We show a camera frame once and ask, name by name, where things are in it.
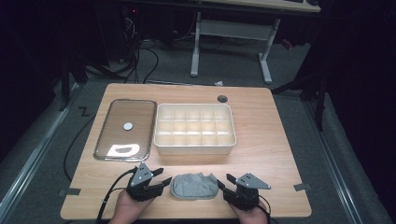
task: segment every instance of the gray carpet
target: gray carpet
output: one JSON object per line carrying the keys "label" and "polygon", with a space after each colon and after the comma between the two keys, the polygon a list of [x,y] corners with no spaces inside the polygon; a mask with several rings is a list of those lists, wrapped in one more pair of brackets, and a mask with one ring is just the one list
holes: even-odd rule
{"label": "gray carpet", "polygon": [[[205,48],[214,48],[215,42],[204,43]],[[190,77],[191,46],[172,48],[158,44],[154,50],[159,57],[159,63],[148,82],[166,81],[176,83],[189,83],[198,85],[213,85],[223,81],[224,86],[267,87],[273,89],[291,81],[296,74],[301,61],[309,49],[308,46],[286,50],[282,46],[274,45],[268,63],[273,74],[273,84],[267,86],[263,83],[260,65],[257,61],[257,46],[260,43],[238,47],[237,52],[231,51],[234,44],[222,44],[218,49],[203,49],[201,54],[200,75]],[[139,81],[153,68],[155,56],[148,50],[141,50],[140,61],[137,69]],[[79,156],[84,147],[94,116],[106,85],[114,82],[106,77],[90,77],[88,83],[82,88],[81,93],[69,106],[69,113],[49,144],[49,151],[39,166],[34,178],[31,180],[14,212],[10,215],[8,223],[65,223],[60,217],[64,197],[59,196],[61,189],[67,189],[69,181],[65,177],[63,164],[67,150],[74,137],[80,130],[82,132],[70,147],[66,160],[66,170],[73,176],[78,164]],[[294,92],[276,95],[276,106],[284,125],[290,147],[302,180],[310,184],[312,189],[307,192],[308,200],[312,206],[312,215],[304,218],[276,218],[278,223],[349,223],[348,216],[339,198],[337,188],[324,159],[321,144],[317,138],[316,128],[310,121],[309,114]],[[351,194],[360,209],[363,223],[391,223],[382,204],[376,198],[359,162],[348,143],[342,126],[332,109],[329,97],[326,99],[327,109],[324,113],[324,134],[332,149],[334,158],[345,177]],[[4,198],[16,175],[33,151],[40,137],[50,125],[51,116],[56,114],[58,101],[48,109],[50,112],[43,115],[32,126],[31,130],[16,145],[15,150],[2,162],[1,197]],[[219,223],[218,220],[162,220],[161,223]],[[93,220],[77,220],[73,223],[93,223]],[[154,223],[152,221],[138,221],[138,223]]]}

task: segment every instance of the small round hole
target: small round hole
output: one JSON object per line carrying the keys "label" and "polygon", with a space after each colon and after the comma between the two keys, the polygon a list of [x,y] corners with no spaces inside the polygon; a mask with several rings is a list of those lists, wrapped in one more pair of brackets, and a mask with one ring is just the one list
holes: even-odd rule
{"label": "small round hole", "polygon": [[219,101],[220,103],[227,103],[228,98],[227,98],[227,96],[225,96],[225,95],[220,95],[220,96],[218,96],[218,101]]}

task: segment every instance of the desk leg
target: desk leg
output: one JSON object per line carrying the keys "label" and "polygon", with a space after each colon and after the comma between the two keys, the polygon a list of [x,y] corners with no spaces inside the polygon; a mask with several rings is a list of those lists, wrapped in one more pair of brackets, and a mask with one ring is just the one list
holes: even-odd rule
{"label": "desk leg", "polygon": [[268,69],[267,57],[270,52],[271,46],[274,42],[274,38],[275,38],[277,27],[279,26],[279,23],[280,23],[280,19],[276,19],[273,24],[273,27],[271,29],[271,32],[268,36],[267,45],[265,47],[264,53],[259,54],[260,64],[262,65],[262,75],[264,76],[264,82],[266,84],[272,83],[270,70]]}
{"label": "desk leg", "polygon": [[198,66],[199,66],[199,37],[201,33],[201,12],[197,12],[197,22],[195,28],[195,46],[194,52],[192,53],[192,63],[191,63],[191,76],[198,76]]}

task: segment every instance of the cable on floor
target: cable on floor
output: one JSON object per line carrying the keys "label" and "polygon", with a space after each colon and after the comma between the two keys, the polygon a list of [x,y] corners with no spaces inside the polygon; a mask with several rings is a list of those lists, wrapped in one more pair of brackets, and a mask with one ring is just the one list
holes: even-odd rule
{"label": "cable on floor", "polygon": [[72,182],[72,177],[70,176],[70,174],[67,172],[67,169],[66,169],[67,156],[69,155],[70,150],[71,150],[72,146],[75,144],[75,142],[76,142],[76,140],[78,139],[78,137],[79,137],[79,136],[81,135],[81,133],[85,130],[85,128],[88,126],[88,124],[90,124],[90,123],[93,121],[93,119],[94,119],[95,117],[96,117],[96,115],[92,116],[92,118],[90,118],[90,120],[88,120],[88,121],[84,124],[84,126],[78,131],[78,133],[74,136],[72,142],[70,143],[69,147],[67,148],[66,154],[64,155],[64,175],[66,176],[66,178],[67,178],[70,182]]}
{"label": "cable on floor", "polygon": [[156,58],[157,60],[156,60],[156,62],[155,62],[154,67],[153,67],[153,68],[151,69],[151,71],[149,71],[149,73],[145,76],[145,79],[143,80],[143,84],[146,84],[146,80],[147,80],[148,77],[151,75],[151,73],[154,72],[154,70],[157,68],[158,61],[159,61],[159,58],[158,58],[158,54],[157,54],[157,53],[155,53],[155,52],[152,51],[151,49],[146,49],[146,50],[148,50],[148,51],[150,51],[151,53],[153,53],[154,56],[155,56],[155,58]]}

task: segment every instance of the dark background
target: dark background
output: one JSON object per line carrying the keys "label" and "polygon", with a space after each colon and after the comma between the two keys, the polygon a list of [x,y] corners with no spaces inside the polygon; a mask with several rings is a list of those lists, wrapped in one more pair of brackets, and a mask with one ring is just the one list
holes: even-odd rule
{"label": "dark background", "polygon": [[[393,220],[396,201],[396,6],[394,0],[322,1],[322,13],[353,15],[354,20],[303,26],[283,20],[276,41],[312,43],[302,68],[323,73],[330,62],[327,91],[346,135]],[[138,28],[171,44],[189,29],[192,12],[139,8]],[[0,158],[50,104],[62,61],[77,52],[95,63],[125,58],[119,6],[55,1],[8,1],[0,6],[1,133]],[[323,58],[337,46],[336,57]],[[306,74],[299,73],[297,78]]]}

